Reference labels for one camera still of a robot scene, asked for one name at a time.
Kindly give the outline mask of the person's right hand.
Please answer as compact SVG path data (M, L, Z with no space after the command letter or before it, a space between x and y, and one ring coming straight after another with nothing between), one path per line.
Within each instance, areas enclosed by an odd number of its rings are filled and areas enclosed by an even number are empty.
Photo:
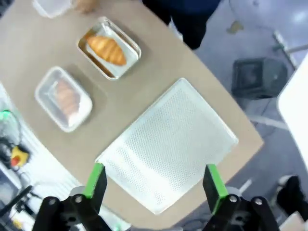
M99 5L98 0L74 0L74 9L81 13L90 13Z

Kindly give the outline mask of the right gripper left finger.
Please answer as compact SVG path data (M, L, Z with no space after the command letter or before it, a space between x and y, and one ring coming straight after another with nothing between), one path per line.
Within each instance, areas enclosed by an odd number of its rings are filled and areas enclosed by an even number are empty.
M96 163L82 193L63 201L51 196L44 198L32 230L68 231L78 224L87 231L108 230L107 223L99 216L106 187L105 167Z

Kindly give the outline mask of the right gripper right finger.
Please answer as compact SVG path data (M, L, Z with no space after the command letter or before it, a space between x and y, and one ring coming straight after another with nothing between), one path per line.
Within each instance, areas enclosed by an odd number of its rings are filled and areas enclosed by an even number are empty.
M206 165L203 188L212 214L204 231L279 230L268 201L261 196L246 200L229 193L216 165Z

